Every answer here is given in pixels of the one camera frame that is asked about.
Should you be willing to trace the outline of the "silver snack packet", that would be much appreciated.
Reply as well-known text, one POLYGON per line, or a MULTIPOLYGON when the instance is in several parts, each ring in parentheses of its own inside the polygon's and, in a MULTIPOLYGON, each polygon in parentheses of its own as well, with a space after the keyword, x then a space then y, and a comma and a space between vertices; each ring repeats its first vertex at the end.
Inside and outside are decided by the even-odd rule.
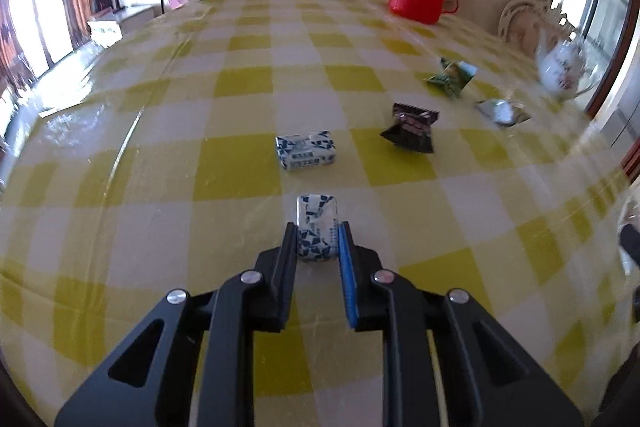
POLYGON ((501 127, 513 127, 530 119, 529 113, 516 103, 503 98, 488 98, 475 103, 477 110, 501 127))

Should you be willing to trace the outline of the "blue white candy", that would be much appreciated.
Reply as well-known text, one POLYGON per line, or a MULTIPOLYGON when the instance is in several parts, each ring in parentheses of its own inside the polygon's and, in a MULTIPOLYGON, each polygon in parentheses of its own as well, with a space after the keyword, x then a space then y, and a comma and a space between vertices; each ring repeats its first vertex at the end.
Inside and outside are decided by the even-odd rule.
POLYGON ((276 153, 284 170, 331 165, 336 147, 331 132, 323 130, 306 135, 277 135, 276 153))
POLYGON ((337 200, 332 195, 307 194, 296 200, 298 257, 326 261, 338 255, 337 200))

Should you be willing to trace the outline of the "green snack packet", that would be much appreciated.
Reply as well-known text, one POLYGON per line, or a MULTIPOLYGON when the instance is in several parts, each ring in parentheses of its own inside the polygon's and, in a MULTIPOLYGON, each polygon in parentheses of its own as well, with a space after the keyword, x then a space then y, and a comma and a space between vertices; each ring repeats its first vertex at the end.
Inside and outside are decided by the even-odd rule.
POLYGON ((442 70, 426 80, 427 84, 439 87, 449 98, 460 98, 463 89, 473 80, 477 67, 465 61, 451 61, 442 57, 442 70))

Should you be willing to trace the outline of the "white floral teapot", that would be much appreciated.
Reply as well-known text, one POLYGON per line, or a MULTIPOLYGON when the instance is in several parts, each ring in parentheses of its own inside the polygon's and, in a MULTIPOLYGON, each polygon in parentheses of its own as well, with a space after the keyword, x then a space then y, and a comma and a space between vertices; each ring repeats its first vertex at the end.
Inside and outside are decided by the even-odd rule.
POLYGON ((539 29, 535 52, 538 79, 546 91, 564 102, 590 92, 597 86, 592 70, 587 67, 585 40, 558 40, 548 47, 548 31, 539 29))

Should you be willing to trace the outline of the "yellow checkered tablecloth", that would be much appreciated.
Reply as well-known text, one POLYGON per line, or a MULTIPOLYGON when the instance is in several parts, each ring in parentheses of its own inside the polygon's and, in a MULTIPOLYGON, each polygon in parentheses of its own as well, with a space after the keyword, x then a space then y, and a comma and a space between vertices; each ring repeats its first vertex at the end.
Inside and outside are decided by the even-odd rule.
POLYGON ((639 329, 626 176, 534 61, 385 0, 205 0, 39 83, 1 196, 1 353, 46 423, 169 291, 302 228, 290 321, 256 338, 261 426, 376 426, 382 339, 345 317, 335 228, 474 297, 593 418, 639 329))

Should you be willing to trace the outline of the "white ornate chair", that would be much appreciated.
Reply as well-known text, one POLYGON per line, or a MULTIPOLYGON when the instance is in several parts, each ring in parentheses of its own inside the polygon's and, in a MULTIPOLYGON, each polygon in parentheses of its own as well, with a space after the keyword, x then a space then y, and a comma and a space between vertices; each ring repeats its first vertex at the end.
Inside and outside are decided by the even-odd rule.
POLYGON ((534 58, 541 32, 546 51, 570 36, 568 20, 560 8, 552 9, 548 0, 511 0, 506 4, 498 23, 498 37, 503 42, 534 58))

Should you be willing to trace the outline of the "black snack packet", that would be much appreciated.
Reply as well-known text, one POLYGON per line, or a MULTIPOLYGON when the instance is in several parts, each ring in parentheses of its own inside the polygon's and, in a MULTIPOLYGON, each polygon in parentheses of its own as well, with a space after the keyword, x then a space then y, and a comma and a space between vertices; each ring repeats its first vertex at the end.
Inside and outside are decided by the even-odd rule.
POLYGON ((432 127, 439 117, 436 110, 395 103, 392 114, 394 123, 380 133, 383 139, 413 152, 434 153, 432 127))

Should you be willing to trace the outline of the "white tv cabinet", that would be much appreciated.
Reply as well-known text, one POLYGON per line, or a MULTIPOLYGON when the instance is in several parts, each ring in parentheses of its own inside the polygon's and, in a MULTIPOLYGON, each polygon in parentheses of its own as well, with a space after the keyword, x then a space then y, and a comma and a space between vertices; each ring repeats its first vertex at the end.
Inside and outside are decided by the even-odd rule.
POLYGON ((135 5, 111 11, 88 20, 91 40, 109 48, 123 36, 131 34, 155 18, 153 5, 135 5))

